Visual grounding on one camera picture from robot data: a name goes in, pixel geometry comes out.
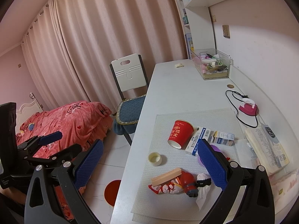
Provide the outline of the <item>purple silicone cup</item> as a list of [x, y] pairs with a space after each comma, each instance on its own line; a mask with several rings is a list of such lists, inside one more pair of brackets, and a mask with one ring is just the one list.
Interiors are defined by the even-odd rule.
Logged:
[[226, 160], [221, 150], [204, 141], [198, 143], [199, 162], [208, 168], [223, 168], [223, 159]]

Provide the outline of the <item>white tissue with black scrunchie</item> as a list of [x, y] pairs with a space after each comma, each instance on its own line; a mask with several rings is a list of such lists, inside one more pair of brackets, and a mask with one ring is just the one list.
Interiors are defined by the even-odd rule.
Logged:
[[199, 208], [199, 210], [202, 209], [207, 195], [210, 191], [212, 184], [212, 180], [210, 175], [207, 175], [205, 173], [200, 173], [197, 175], [197, 180], [196, 180], [196, 187], [198, 189], [198, 197], [196, 199], [196, 204]]

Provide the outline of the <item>small white medicine box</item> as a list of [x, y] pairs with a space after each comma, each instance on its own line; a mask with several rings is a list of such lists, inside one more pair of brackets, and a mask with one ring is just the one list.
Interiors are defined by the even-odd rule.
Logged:
[[210, 142], [213, 144], [232, 146], [234, 144], [234, 138], [235, 135], [233, 133], [215, 131], [211, 136]]

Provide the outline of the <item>blue white medicine box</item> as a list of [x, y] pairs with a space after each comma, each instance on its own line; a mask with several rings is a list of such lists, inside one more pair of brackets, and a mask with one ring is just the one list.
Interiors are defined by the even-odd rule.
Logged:
[[198, 141], [205, 139], [210, 142], [211, 139], [211, 129], [205, 127], [197, 127], [193, 133], [189, 143], [186, 146], [185, 151], [193, 156], [198, 155]]

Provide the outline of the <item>red figurine doll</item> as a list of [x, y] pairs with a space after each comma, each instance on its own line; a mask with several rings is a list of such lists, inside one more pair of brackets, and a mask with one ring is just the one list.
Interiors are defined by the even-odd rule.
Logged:
[[179, 194], [184, 192], [191, 198], [198, 197], [198, 189], [196, 186], [196, 180], [194, 176], [189, 173], [182, 171], [182, 174], [176, 178], [164, 183], [162, 185], [148, 185], [149, 189], [155, 194]]

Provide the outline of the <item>red paper cup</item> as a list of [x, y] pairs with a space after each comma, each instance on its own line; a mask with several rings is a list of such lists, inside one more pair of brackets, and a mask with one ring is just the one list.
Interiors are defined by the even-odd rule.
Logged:
[[168, 138], [168, 144], [176, 149], [182, 149], [194, 132], [194, 127], [187, 121], [176, 120]]

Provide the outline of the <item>roll of tape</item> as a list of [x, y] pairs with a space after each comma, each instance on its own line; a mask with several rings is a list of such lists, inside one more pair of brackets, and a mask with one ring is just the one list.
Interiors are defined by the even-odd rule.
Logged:
[[157, 152], [149, 154], [148, 160], [152, 166], [160, 166], [162, 164], [162, 156]]

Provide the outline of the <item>tan cardboard box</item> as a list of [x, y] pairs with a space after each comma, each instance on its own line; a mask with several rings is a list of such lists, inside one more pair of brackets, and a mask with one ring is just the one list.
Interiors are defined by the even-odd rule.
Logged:
[[172, 179], [178, 177], [181, 175], [182, 169], [181, 168], [175, 168], [172, 171], [169, 171], [167, 173], [163, 173], [162, 175], [156, 176], [151, 179], [151, 184], [153, 186], [158, 186], [163, 183], [166, 183], [168, 181], [171, 181]]

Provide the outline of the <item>white headboard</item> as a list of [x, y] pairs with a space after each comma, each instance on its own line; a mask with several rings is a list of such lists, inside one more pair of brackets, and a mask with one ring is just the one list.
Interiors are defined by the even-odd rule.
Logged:
[[20, 126], [33, 114], [43, 112], [43, 107], [39, 104], [33, 93], [29, 94], [31, 98], [30, 103], [24, 103], [16, 110], [16, 133], [20, 132]]

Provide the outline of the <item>white woven placemat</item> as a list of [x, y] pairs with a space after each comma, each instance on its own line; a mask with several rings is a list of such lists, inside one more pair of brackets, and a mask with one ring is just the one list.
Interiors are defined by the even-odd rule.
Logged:
[[168, 144], [167, 140], [172, 127], [178, 119], [185, 120], [193, 126], [205, 126], [211, 130], [233, 133], [238, 139], [243, 138], [241, 127], [231, 108], [158, 114], [149, 152], [159, 153], [164, 156], [164, 160], [160, 166], [152, 166], [149, 162], [145, 164], [131, 210], [133, 221], [139, 223], [200, 223], [221, 192], [220, 188], [212, 185], [203, 207], [198, 208], [196, 198], [190, 198], [185, 193], [157, 195], [149, 189], [151, 178], [177, 167], [193, 175], [207, 171], [198, 163], [196, 156], [188, 154], [185, 150], [175, 149]]

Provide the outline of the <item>open book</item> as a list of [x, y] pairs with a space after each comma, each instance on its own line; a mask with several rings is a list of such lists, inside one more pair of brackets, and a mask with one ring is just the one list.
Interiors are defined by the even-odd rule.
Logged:
[[289, 163], [282, 144], [268, 125], [261, 123], [256, 128], [247, 128], [244, 135], [268, 176], [277, 173]]

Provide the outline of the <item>pink curtain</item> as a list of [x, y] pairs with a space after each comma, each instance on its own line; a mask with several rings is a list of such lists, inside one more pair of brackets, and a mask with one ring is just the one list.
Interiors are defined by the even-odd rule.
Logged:
[[151, 77], [156, 64], [187, 58], [174, 0], [48, 0], [21, 48], [50, 109], [80, 100], [117, 108], [116, 59], [141, 55]]

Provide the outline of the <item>clear organizer box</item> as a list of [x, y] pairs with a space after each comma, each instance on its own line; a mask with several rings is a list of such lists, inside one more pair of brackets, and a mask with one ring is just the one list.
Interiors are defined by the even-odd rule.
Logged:
[[194, 50], [191, 54], [195, 68], [204, 80], [229, 77], [231, 56], [217, 49]]

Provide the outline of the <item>white folding chair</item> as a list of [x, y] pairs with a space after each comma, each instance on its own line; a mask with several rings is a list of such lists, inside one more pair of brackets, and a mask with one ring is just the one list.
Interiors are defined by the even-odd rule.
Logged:
[[[128, 55], [110, 63], [110, 70], [115, 80], [122, 102], [126, 99], [124, 92], [138, 88], [149, 87], [142, 57], [139, 54]], [[131, 134], [124, 134], [128, 144], [132, 144]]]

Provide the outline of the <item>small cream eraser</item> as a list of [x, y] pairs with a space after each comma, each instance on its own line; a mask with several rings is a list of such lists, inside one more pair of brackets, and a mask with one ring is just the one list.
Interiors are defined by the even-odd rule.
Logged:
[[178, 63], [178, 64], [175, 64], [175, 67], [176, 68], [182, 68], [182, 67], [184, 67], [184, 65], [182, 63]]

